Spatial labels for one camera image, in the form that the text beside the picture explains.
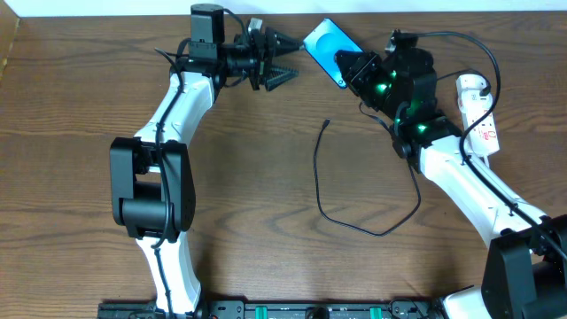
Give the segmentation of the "blue Galaxy smartphone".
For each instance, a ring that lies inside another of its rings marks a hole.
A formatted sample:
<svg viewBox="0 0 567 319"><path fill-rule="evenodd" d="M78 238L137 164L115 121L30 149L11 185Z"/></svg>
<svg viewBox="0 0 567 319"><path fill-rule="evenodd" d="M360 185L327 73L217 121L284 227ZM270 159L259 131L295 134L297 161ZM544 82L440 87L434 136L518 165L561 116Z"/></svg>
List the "blue Galaxy smartphone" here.
<svg viewBox="0 0 567 319"><path fill-rule="evenodd" d="M324 18L303 40L307 53L341 88L347 87L335 61L338 51L362 52L362 49L332 19Z"/></svg>

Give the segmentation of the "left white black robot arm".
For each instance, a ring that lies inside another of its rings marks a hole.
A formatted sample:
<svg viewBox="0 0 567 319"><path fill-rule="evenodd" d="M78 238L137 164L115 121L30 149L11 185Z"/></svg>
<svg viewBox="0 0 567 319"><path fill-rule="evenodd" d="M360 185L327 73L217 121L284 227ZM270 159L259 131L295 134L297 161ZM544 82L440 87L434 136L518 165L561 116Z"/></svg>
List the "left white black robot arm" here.
<svg viewBox="0 0 567 319"><path fill-rule="evenodd" d="M190 141L221 89L248 80L254 90L271 91L299 74L273 60L302 50L300 40L250 19L238 21L241 31L227 43L231 13L218 4L191 6L190 37L175 52L160 52L170 64L166 95L134 136L110 147L113 219L144 252L157 289L153 308L131 317L209 317L188 242L196 209Z"/></svg>

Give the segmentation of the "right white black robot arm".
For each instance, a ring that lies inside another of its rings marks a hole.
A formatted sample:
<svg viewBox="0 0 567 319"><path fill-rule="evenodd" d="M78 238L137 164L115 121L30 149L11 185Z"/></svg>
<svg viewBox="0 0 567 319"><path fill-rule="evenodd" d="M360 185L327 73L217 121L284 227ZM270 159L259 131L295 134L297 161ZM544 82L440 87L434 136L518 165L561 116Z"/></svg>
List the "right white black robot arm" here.
<svg viewBox="0 0 567 319"><path fill-rule="evenodd" d="M488 255L482 283L440 300L447 318L559 318L566 314L566 219L530 205L487 165L498 150L493 110L501 84L455 73L462 125L437 107L438 76L418 35L394 31L384 56L338 51L346 86L391 120L398 155L437 184L473 224Z"/></svg>

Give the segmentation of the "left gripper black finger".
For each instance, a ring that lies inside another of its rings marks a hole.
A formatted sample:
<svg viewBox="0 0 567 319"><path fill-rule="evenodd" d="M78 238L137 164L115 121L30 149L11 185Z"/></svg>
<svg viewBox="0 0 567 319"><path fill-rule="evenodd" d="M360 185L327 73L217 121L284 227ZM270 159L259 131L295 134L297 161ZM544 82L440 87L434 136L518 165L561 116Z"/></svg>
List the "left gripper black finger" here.
<svg viewBox="0 0 567 319"><path fill-rule="evenodd" d="M265 77L265 89L266 91L271 91L298 76L299 72L292 68L272 66Z"/></svg>
<svg viewBox="0 0 567 319"><path fill-rule="evenodd" d="M270 58L275 58L290 54L296 51L302 51L304 44L298 39L294 39L285 35L272 27L265 29L267 39L267 51Z"/></svg>

